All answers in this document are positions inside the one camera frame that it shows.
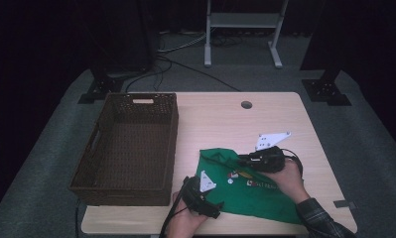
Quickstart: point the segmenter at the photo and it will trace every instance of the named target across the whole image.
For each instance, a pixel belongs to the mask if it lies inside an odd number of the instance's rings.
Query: gray carpet floor
[[[165,49],[191,37],[165,35]],[[203,45],[165,57],[200,70],[241,91],[294,91],[300,94],[343,195],[351,210],[357,237],[396,237],[396,143],[363,98],[357,83],[342,72],[336,85],[352,106],[312,102],[302,79],[317,79],[320,70],[300,71],[310,38],[281,37],[284,67],[277,69],[267,49],[267,37],[235,39],[241,43],[212,49],[212,67],[203,66]],[[157,60],[156,75],[133,83],[129,91],[232,91],[205,74]],[[26,163],[0,204],[0,237],[75,237],[76,196],[68,191],[77,160],[98,117],[102,101],[77,104],[93,77],[85,71],[70,86]],[[127,80],[125,86],[133,79]],[[78,221],[84,213],[79,208]],[[86,237],[79,231],[79,237]]]

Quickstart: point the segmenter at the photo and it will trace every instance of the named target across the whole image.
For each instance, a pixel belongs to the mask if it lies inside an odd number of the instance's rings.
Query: light wood table
[[[199,150],[232,149],[238,154],[254,152],[259,134],[291,132],[280,148],[295,152],[304,166],[307,191],[336,221],[356,231],[348,207],[336,208],[344,200],[330,164],[300,96],[294,92],[178,92],[179,134],[177,138],[173,191],[183,179],[192,177]],[[250,109],[241,106],[252,103]],[[159,234],[171,206],[89,206],[81,229],[88,234]],[[197,232],[203,235],[306,234],[301,225],[221,212]]]

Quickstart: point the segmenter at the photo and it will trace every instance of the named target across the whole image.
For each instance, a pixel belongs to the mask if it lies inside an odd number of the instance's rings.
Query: green t-shirt
[[[294,202],[269,178],[241,167],[229,149],[200,150],[197,175],[204,171],[216,183],[205,197],[223,212],[301,224]]]

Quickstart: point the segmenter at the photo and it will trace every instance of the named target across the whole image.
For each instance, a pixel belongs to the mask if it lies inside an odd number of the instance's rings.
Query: person's right hand
[[[284,169],[279,172],[274,174],[262,173],[262,175],[273,180],[281,191],[288,195],[296,204],[310,198],[304,189],[299,167],[293,160],[286,159]]]

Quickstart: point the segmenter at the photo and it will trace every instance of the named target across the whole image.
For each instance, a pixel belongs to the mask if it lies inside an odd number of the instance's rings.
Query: brown basket
[[[169,205],[175,93],[110,93],[69,189],[88,205]]]

